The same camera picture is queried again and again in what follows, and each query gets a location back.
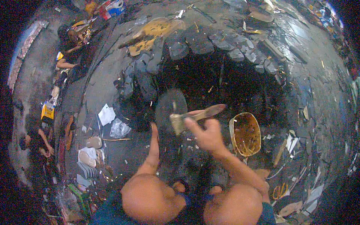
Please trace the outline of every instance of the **cable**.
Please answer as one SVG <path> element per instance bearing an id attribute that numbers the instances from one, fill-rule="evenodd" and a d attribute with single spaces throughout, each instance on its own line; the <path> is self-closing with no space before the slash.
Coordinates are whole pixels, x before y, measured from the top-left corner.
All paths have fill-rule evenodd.
<path id="1" fill-rule="evenodd" d="M 269 178 L 265 178 L 265 180 L 270 180 L 271 178 L 275 177 L 278 173 L 280 173 L 280 171 L 284 168 L 284 166 L 285 166 L 285 163 L 284 163 L 283 166 L 279 169 L 278 172 L 276 172 L 274 175 L 272 175 L 272 176 L 269 177 Z"/>

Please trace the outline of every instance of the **knee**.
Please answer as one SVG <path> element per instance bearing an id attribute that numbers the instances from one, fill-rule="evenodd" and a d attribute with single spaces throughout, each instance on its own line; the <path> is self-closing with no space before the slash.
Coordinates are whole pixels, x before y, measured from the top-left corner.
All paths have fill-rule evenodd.
<path id="1" fill-rule="evenodd" d="M 206 224 L 256 224 L 262 213 L 262 196 L 251 186 L 237 184 L 206 206 Z"/>
<path id="2" fill-rule="evenodd" d="M 150 174 L 130 179 L 121 189 L 122 207 L 126 214 L 139 222 L 157 224 L 166 222 L 166 201 L 161 180 Z"/>

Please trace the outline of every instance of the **yellow sticker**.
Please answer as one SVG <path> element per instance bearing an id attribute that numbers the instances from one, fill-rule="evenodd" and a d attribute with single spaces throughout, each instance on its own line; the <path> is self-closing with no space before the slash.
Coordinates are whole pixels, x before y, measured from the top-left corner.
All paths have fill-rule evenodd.
<path id="1" fill-rule="evenodd" d="M 58 55 L 56 56 L 56 60 L 59 61 L 60 59 L 62 59 L 64 57 L 64 55 L 59 51 Z"/>

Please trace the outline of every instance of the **dark hair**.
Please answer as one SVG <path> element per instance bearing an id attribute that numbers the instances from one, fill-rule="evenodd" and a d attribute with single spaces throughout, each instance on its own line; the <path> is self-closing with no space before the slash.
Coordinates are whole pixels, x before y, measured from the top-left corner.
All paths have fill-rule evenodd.
<path id="1" fill-rule="evenodd" d="M 19 140 L 19 145 L 21 150 L 25 150 L 26 149 L 26 141 L 25 141 L 25 136 L 21 137 Z"/>
<path id="2" fill-rule="evenodd" d="M 63 24 L 58 28 L 58 37 L 62 40 L 66 40 L 68 38 L 67 31 L 69 29 L 68 24 Z"/>

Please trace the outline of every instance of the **plastic bag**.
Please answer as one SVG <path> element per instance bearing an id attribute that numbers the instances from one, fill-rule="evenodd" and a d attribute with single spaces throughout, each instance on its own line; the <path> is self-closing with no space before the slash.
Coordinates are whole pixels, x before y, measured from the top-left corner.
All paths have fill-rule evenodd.
<path id="1" fill-rule="evenodd" d="M 141 17 L 139 17 L 136 21 L 134 25 L 141 25 L 147 22 L 147 17 L 146 15 L 143 15 Z"/>
<path id="2" fill-rule="evenodd" d="M 116 118 L 111 125 L 110 136 L 113 138 L 123 138 L 131 131 L 131 128 Z"/>

